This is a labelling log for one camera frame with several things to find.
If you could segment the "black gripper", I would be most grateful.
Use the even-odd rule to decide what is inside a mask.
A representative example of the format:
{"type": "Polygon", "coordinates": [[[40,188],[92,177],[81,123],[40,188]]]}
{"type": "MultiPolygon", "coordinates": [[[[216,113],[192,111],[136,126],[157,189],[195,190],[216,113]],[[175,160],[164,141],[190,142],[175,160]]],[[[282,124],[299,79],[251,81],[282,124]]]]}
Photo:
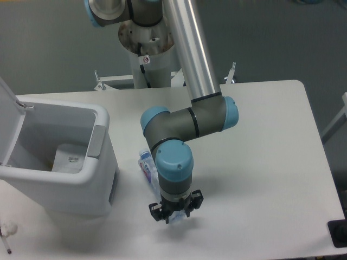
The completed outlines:
{"type": "Polygon", "coordinates": [[[149,204],[151,216],[158,222],[164,220],[169,223],[170,214],[184,211],[189,218],[193,210],[201,207],[203,194],[201,190],[187,191],[181,194],[169,194],[161,191],[161,202],[149,204]]]}

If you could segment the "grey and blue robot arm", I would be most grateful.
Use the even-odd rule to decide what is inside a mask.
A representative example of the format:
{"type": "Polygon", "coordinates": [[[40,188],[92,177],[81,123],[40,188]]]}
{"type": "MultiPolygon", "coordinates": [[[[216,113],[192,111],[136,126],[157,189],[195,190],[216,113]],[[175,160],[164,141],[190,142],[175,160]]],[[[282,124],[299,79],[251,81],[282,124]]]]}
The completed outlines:
{"type": "Polygon", "coordinates": [[[152,88],[149,65],[155,55],[175,47],[191,106],[175,112],[147,109],[140,124],[157,172],[161,201],[149,205],[156,221],[174,212],[189,216],[203,195],[191,189],[194,160],[189,140],[234,127],[239,120],[234,100],[223,96],[211,66],[196,1],[85,1],[96,27],[120,23],[118,35],[135,54],[145,87],[152,88]]]}

